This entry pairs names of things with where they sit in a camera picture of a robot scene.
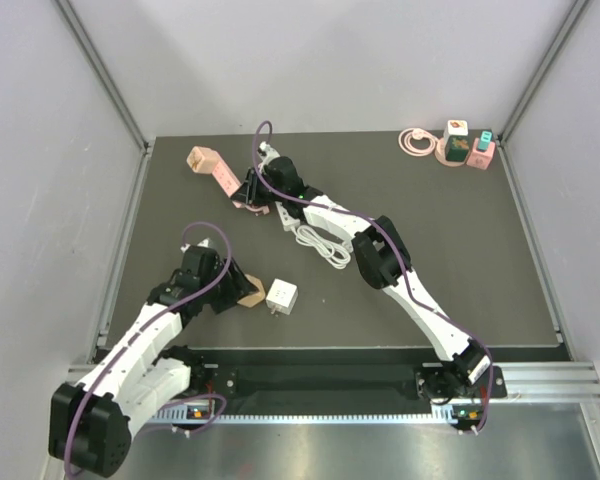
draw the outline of gray table surface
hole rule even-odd
[[[492,346],[556,345],[551,318],[503,165],[448,168],[405,155],[397,132],[280,134],[272,141],[310,185],[351,210],[391,218],[432,296]],[[236,209],[211,176],[185,159],[195,145],[223,156],[239,178],[250,165],[250,135],[158,138],[133,230],[108,337],[115,343],[152,287],[180,265],[183,227],[220,226],[246,273],[269,287],[294,283],[290,316],[264,304],[214,316],[207,309],[177,339],[199,347],[428,346],[406,312],[368,287],[357,267],[335,270],[284,232],[277,213]],[[209,232],[192,233],[190,243]]]

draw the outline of tan block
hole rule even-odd
[[[212,173],[219,161],[222,160],[220,154],[207,147],[193,147],[187,157],[187,164],[196,173]]]
[[[245,273],[245,277],[247,277],[247,280],[253,283],[256,287],[258,287],[258,291],[242,298],[241,300],[238,300],[238,303],[243,307],[252,308],[265,299],[267,292],[265,291],[264,286],[259,278],[252,277],[248,273]]]

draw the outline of white cube adapter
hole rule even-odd
[[[265,301],[267,302],[267,307],[271,309],[271,313],[281,312],[289,315],[297,298],[298,287],[276,278],[269,289]]]

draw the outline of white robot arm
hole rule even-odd
[[[71,464],[109,477],[122,464],[140,429],[172,398],[207,391],[211,373],[201,358],[188,354],[186,347],[164,348],[204,305],[219,314],[238,303],[252,306],[264,298],[235,260],[226,266],[227,260],[208,245],[205,240],[187,246],[181,267],[151,291],[136,321],[109,354],[77,384],[65,383],[55,391],[50,455],[64,459],[68,449]],[[206,293],[183,303],[203,290]],[[89,391],[78,428],[71,435],[78,406]]]
[[[308,200],[312,205],[291,202],[277,196],[259,182],[253,169],[250,169],[247,180],[231,199],[251,208],[275,202],[283,222],[285,219],[295,219],[340,239],[342,245],[354,253],[364,280],[371,287],[380,289],[393,298],[424,332],[440,361],[448,367],[454,381],[457,381],[458,387],[474,385],[487,371],[491,360],[478,342],[445,320],[448,317],[418,278],[393,223],[384,216],[374,221],[398,246],[407,266],[406,279],[399,272],[395,254],[371,222],[342,213],[347,209],[320,190],[305,185],[291,159],[281,156],[269,144],[263,142],[258,148],[258,155],[262,160],[258,167],[260,173],[271,186],[292,197]]]

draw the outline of white wall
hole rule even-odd
[[[73,0],[145,135],[503,127],[570,0]]]
[[[139,158],[52,2],[0,2],[0,480],[40,474]]]
[[[600,0],[510,147],[567,328],[600,374]]]

